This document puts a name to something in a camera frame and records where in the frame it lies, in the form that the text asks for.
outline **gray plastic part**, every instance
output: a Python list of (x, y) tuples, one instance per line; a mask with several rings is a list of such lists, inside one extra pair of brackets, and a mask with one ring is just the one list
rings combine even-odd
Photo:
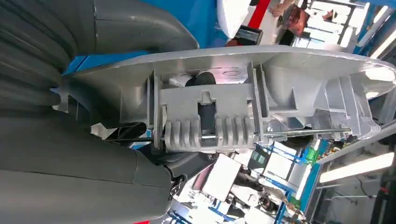
[[(126, 12), (140, 19), (123, 17), (121, 30), (112, 19)], [(84, 132), (52, 109), (60, 97), (50, 89), (77, 55), (195, 49), (192, 35), (165, 11), (126, 0), (0, 0), (0, 23), (0, 222), (130, 224), (163, 215), (169, 170)], [(68, 110), (68, 91), (59, 92)]]
[[(214, 75), (216, 87), (208, 85), (172, 89), (174, 86), (169, 86), (169, 83), (173, 83), (170, 80), (175, 77), (183, 74), (200, 74), (204, 71)], [(372, 74), (377, 71), (386, 74), (386, 79), (372, 78)], [(65, 78), (65, 82), (70, 87), (70, 94), (78, 101), (100, 102), (102, 105), (113, 107), (114, 112), (110, 113), (109, 110), (87, 105), (88, 110), (108, 117), (119, 115), (119, 120), (103, 120), (105, 126), (136, 120), (145, 121), (151, 126), (153, 124), (148, 122), (151, 120), (150, 117), (142, 120), (143, 116), (140, 116), (144, 114), (147, 116), (147, 112), (135, 113), (140, 108), (147, 108), (146, 102), (151, 99), (128, 92), (143, 88), (147, 79), (154, 74), (157, 83), (162, 84), (157, 86), (154, 84), (153, 90), (157, 93), (155, 97), (161, 99), (160, 103), (157, 100), (154, 104), (154, 118), (157, 118), (154, 129), (158, 130), (154, 132), (155, 140), (160, 134), (162, 135), (161, 128), (165, 123), (159, 120), (163, 117), (159, 108), (172, 104), (166, 106), (171, 116), (167, 117), (169, 120), (167, 124), (171, 122), (172, 128), (173, 123), (180, 125), (172, 131), (168, 131), (165, 127), (165, 131), (168, 132), (165, 134), (167, 148), (179, 152), (213, 152), (213, 150), (222, 151), (221, 147), (210, 150), (200, 147), (203, 138), (201, 138), (199, 122), (196, 120), (197, 113), (194, 112), (198, 95), (201, 95), (201, 100), (203, 93), (210, 95), (208, 101), (216, 101), (219, 114), (224, 111), (232, 112), (235, 109), (240, 112), (249, 110), (250, 106), (246, 103), (242, 109), (240, 99), (235, 98), (234, 94), (249, 86), (249, 91), (239, 96), (252, 100), (252, 110), (247, 115), (255, 119), (255, 131), (259, 133), (259, 138), (254, 141), (262, 144), (271, 143), (270, 139), (261, 138), (261, 133), (264, 131), (286, 131), (305, 126), (324, 129), (349, 127), (353, 135), (363, 139), (375, 135), (380, 130), (371, 119), (365, 95), (371, 91), (381, 95), (392, 90), (395, 72), (394, 66), (389, 63), (341, 52), (286, 46), (243, 46), (141, 56), (98, 69), (70, 74)], [(108, 81), (107, 77), (110, 75), (112, 80)], [(212, 97), (216, 89), (223, 91)], [(136, 106), (126, 102), (142, 104)], [(236, 115), (227, 114), (227, 116), (232, 120)], [(216, 133), (217, 139), (223, 139), (218, 133)], [(326, 138), (340, 140), (346, 136), (348, 133), (337, 133), (326, 135)], [(243, 142), (241, 148), (250, 145), (247, 144), (246, 139)], [(235, 143), (225, 150), (239, 149), (240, 146)]]

